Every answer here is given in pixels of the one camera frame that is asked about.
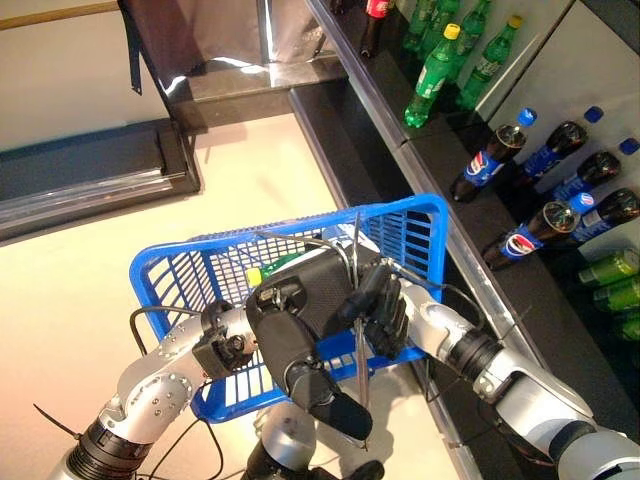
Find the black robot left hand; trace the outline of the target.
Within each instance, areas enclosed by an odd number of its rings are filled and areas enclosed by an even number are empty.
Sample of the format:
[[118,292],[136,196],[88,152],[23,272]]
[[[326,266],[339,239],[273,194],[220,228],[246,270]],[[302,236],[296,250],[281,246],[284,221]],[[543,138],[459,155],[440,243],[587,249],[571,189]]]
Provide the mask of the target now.
[[316,345],[362,318],[374,353],[394,359],[408,340],[405,308],[388,264],[367,264],[354,284],[344,262],[324,252],[270,276],[248,298],[246,315],[274,383],[316,420],[364,441],[372,417],[341,391]]

